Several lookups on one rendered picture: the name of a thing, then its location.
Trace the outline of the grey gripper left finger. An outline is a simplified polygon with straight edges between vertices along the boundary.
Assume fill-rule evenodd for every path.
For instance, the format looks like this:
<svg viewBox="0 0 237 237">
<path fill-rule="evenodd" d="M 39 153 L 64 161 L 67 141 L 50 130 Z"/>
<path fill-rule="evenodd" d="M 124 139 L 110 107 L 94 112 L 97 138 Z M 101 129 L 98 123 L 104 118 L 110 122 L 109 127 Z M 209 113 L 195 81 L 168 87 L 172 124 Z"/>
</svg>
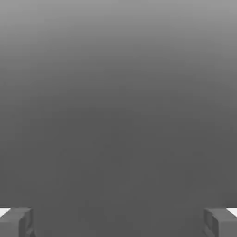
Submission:
<svg viewBox="0 0 237 237">
<path fill-rule="evenodd" d="M 35 237 L 34 210 L 0 208 L 0 237 Z"/>
</svg>

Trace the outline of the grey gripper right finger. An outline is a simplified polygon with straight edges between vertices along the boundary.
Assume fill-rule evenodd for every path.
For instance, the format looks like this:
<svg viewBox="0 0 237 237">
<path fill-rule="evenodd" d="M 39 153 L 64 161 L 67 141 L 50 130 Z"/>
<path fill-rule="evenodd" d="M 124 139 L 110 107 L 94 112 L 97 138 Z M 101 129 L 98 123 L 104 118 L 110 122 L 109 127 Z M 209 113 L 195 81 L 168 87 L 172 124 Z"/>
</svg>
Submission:
<svg viewBox="0 0 237 237">
<path fill-rule="evenodd" d="M 205 208 L 205 237 L 237 237 L 237 208 Z"/>
</svg>

